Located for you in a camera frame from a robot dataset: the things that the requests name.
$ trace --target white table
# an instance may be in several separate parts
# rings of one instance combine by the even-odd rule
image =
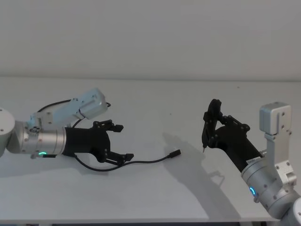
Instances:
[[[73,158],[0,158],[0,223],[208,222],[271,220],[223,151],[201,151],[203,114],[213,98],[222,112],[251,127],[248,138],[266,146],[259,108],[273,101],[293,107],[290,161],[301,177],[301,83],[110,81],[0,78],[0,106],[25,121],[42,106],[98,87],[112,104],[96,121],[123,124],[110,132],[111,149],[152,160],[180,148],[180,157],[109,173]],[[79,126],[91,127],[91,121]],[[93,156],[80,157],[99,166]],[[300,193],[301,186],[296,186]]]

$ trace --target white wall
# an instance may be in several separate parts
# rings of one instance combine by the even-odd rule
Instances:
[[[301,80],[301,1],[1,0],[0,75]]]

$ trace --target cable connector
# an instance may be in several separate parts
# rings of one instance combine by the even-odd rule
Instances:
[[[174,151],[174,152],[171,152],[171,153],[168,155],[168,158],[174,158],[174,157],[176,157],[176,156],[178,156],[178,155],[180,155],[180,154],[181,154],[181,150],[178,149],[178,150],[176,150],[176,151]]]

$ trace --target blue led light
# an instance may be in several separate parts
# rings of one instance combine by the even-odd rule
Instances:
[[[252,192],[253,195],[256,195],[254,188],[250,187],[250,191]]]

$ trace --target robotic arm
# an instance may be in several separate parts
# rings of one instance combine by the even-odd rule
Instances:
[[[123,129],[112,120],[95,121],[89,129],[70,127],[75,120],[92,119],[108,109],[104,95],[98,89],[66,102],[54,112],[40,110],[26,122],[15,121],[8,111],[0,108],[0,156],[5,148],[12,153],[31,154],[33,159],[90,153],[99,162],[117,166],[133,158],[133,154],[111,152],[107,131],[121,132]]]
[[[212,100],[204,114],[203,148],[222,149],[249,186],[255,202],[280,219],[281,226],[301,226],[301,198],[293,189],[297,177],[288,160],[291,107],[275,102],[260,109],[260,130],[267,150],[259,152],[247,139],[250,127],[221,113],[220,100]],[[223,126],[215,129],[217,121]]]

